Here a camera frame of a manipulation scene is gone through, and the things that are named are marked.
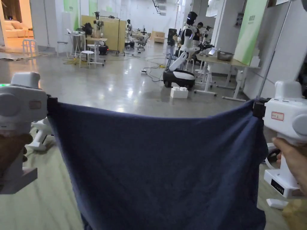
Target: white desk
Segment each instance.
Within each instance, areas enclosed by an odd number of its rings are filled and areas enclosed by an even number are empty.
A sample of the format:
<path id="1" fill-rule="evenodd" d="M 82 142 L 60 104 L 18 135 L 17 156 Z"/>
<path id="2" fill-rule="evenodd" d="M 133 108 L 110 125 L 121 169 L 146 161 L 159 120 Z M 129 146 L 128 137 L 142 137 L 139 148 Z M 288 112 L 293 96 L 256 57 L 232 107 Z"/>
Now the white desk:
<path id="1" fill-rule="evenodd" d="M 133 34 L 131 35 L 131 37 L 135 37 L 135 38 L 144 38 L 144 37 L 145 37 L 145 35 L 143 35 L 143 34 L 135 34 L 135 33 L 133 33 Z"/>
<path id="2" fill-rule="evenodd" d="M 74 38 L 77 39 L 76 49 L 73 47 L 73 49 L 75 50 L 75 55 L 72 55 L 72 51 L 70 51 L 70 56 L 76 57 L 77 56 L 77 49 L 79 49 L 79 52 L 81 52 L 80 47 L 79 47 L 78 39 L 81 39 L 81 42 L 83 42 L 84 34 L 66 34 L 66 35 L 70 37 L 70 41 L 72 42 L 72 47 L 74 46 Z"/>
<path id="3" fill-rule="evenodd" d="M 86 41 L 93 41 L 94 45 L 96 46 L 94 49 L 94 55 L 95 55 L 95 62 L 91 62 L 91 63 L 95 63 L 95 64 L 101 64 L 101 62 L 97 62 L 97 48 L 99 47 L 99 42 L 103 41 L 106 42 L 108 39 L 107 38 L 94 38 L 94 37 L 87 37 Z M 84 50 L 87 50 L 87 42 L 84 43 Z"/>
<path id="4" fill-rule="evenodd" d="M 235 89 L 235 92 L 234 92 L 233 97 L 224 97 L 223 96 L 222 98 L 228 99 L 228 100 L 240 101 L 240 102 L 246 101 L 246 100 L 242 100 L 242 99 L 237 98 L 239 90 L 240 90 L 241 83 L 244 82 L 245 79 L 246 79 L 246 74 L 247 74 L 248 68 L 258 68 L 258 67 L 252 67 L 252 66 L 245 65 L 245 64 L 237 61 L 236 59 L 232 59 L 231 61 L 221 61 L 221 60 L 218 60 L 217 57 L 213 57 L 213 56 L 207 57 L 206 55 L 201 56 L 199 54 L 197 54 L 196 57 L 197 57 L 198 60 L 205 62 L 205 66 L 202 70 L 202 74 L 203 74 L 203 81 L 202 82 L 203 83 L 205 82 L 206 73 L 208 71 L 209 63 L 210 63 L 210 69 L 209 69 L 209 72 L 208 72 L 208 75 L 207 75 L 205 90 L 194 90 L 194 93 L 201 92 L 201 93 L 206 93 L 206 94 L 213 94 L 214 96 L 216 96 L 217 93 L 208 91 L 210 79 L 211 79 L 211 76 L 212 76 L 212 66 L 216 63 L 227 64 L 227 65 L 230 65 L 230 66 L 241 67 L 244 70 L 243 70 L 243 74 L 237 79 L 236 88 L 231 88 L 231 87 L 228 87 L 228 82 L 229 82 L 229 79 L 230 79 L 230 76 L 231 76 L 231 69 L 232 68 L 230 69 L 230 72 L 228 73 L 228 76 L 227 76 L 225 86 L 217 86 L 217 87 L 225 88 L 225 89 L 232 89 L 232 90 Z"/>

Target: sticker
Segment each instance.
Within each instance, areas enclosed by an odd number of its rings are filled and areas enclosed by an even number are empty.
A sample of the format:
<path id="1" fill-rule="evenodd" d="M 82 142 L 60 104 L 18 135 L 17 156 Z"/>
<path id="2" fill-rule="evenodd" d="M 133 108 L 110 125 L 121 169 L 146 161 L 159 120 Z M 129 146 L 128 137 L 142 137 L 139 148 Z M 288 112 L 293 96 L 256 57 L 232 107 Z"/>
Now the sticker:
<path id="1" fill-rule="evenodd" d="M 30 109 L 40 109 L 41 108 L 41 102 L 40 101 L 31 101 L 31 102 L 29 102 L 29 108 Z"/>
<path id="2" fill-rule="evenodd" d="M 271 118 L 279 121 L 284 120 L 284 114 L 283 113 L 278 113 L 278 112 L 272 112 Z"/>

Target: navy blue cloth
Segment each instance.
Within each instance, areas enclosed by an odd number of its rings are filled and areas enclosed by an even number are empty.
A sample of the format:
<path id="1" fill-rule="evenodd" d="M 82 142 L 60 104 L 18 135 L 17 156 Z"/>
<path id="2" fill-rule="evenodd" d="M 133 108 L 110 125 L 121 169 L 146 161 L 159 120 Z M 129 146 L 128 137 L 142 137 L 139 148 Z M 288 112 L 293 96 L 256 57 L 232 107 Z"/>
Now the navy blue cloth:
<path id="1" fill-rule="evenodd" d="M 268 150 L 252 105 L 209 118 L 49 107 L 85 229 L 264 229 L 256 204 Z"/>

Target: metal bowl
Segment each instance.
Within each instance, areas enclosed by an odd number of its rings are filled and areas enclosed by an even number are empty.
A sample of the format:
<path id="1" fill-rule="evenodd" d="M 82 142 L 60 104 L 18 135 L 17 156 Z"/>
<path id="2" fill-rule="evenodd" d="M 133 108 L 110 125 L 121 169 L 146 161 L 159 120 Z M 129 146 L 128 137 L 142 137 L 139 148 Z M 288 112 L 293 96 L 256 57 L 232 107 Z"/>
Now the metal bowl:
<path id="1" fill-rule="evenodd" d="M 217 59 L 221 60 L 221 61 L 231 61 L 233 58 L 232 53 L 228 53 L 228 52 L 223 52 L 223 51 L 218 51 L 217 52 Z"/>

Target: wheel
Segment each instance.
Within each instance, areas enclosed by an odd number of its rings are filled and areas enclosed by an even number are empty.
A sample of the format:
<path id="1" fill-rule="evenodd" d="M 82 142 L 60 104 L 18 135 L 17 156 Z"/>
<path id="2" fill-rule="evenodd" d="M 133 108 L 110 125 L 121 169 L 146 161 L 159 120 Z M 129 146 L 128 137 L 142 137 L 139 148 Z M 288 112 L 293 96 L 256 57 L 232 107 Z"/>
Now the wheel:
<path id="1" fill-rule="evenodd" d="M 185 87 L 188 89 L 188 91 L 190 91 L 190 90 L 191 90 L 191 86 L 189 86 L 189 85 L 185 85 Z"/>
<path id="2" fill-rule="evenodd" d="M 171 82 L 164 82 L 164 85 L 165 85 L 166 88 L 172 87 L 172 83 Z"/>

